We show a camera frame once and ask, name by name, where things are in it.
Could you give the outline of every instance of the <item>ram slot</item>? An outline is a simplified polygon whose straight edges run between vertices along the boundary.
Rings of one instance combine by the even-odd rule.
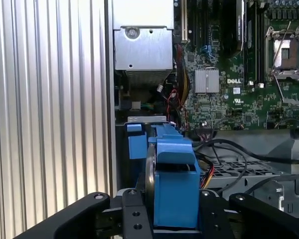
[[[246,44],[244,51],[245,84],[253,86],[257,83],[257,7],[254,3],[246,8]]]
[[[265,18],[264,9],[257,8],[257,83],[265,83]]]

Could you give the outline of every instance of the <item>capacitor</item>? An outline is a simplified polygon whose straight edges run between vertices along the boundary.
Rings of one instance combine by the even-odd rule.
[[[292,7],[293,4],[294,4],[293,1],[288,1],[288,2],[286,3],[286,7]]]
[[[278,0],[273,3],[273,7],[279,7],[279,1]]]
[[[279,4],[280,7],[284,7],[285,5],[286,5],[286,1],[284,1],[284,0],[281,1],[280,4]]]
[[[164,88],[164,86],[162,84],[159,84],[158,88],[156,90],[157,90],[157,92],[161,93],[163,88]]]

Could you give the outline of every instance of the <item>expansion slot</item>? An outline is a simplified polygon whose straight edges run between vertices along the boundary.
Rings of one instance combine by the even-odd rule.
[[[261,87],[261,84],[265,83],[265,24],[264,24],[264,8],[256,8],[256,29],[257,29],[257,37],[256,37],[256,54],[257,54],[257,83]]]
[[[208,0],[192,0],[189,14],[189,39],[200,49],[208,44]]]
[[[245,84],[263,87],[265,83],[265,26],[264,9],[255,2],[247,8],[247,44]]]

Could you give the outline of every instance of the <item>wire bundle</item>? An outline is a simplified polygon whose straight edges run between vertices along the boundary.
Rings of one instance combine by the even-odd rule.
[[[186,71],[185,59],[184,59],[184,49],[180,44],[175,45],[176,56],[175,61],[177,65],[177,83],[179,87],[179,106],[180,110],[184,112],[185,119],[185,129],[188,130],[188,111],[185,108],[184,104],[187,100],[189,91],[190,91],[190,81]]]
[[[213,177],[213,174],[215,172],[215,166],[213,164],[213,162],[211,162],[210,160],[208,160],[206,158],[206,155],[196,152],[196,157],[202,161],[204,161],[205,163],[208,164],[209,166],[209,170],[208,173],[206,173],[200,180],[200,188],[207,188],[208,184],[210,183],[211,178]]]

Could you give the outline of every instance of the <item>electronic component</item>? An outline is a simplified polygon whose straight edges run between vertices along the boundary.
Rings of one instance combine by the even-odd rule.
[[[246,10],[245,84],[262,88],[265,82],[265,11],[269,4],[252,1]]]
[[[285,96],[281,88],[283,80],[299,82],[299,26],[293,28],[291,21],[284,30],[269,26],[265,43],[268,80],[275,80],[284,103],[299,106],[299,99]]]
[[[251,116],[245,116],[245,122],[246,123],[249,123],[249,122],[251,122]]]
[[[195,93],[218,93],[219,70],[216,68],[195,70]]]
[[[224,56],[231,58],[243,50],[245,1],[223,1],[222,12],[222,45]]]
[[[189,39],[198,52],[200,52],[202,47],[208,45],[208,17],[208,0],[190,1],[188,21],[191,33],[189,34]]]
[[[181,0],[180,7],[181,7],[181,40],[183,43],[187,43],[188,42],[187,0]]]
[[[173,29],[173,0],[113,0],[115,69],[132,86],[162,83],[173,69]]]

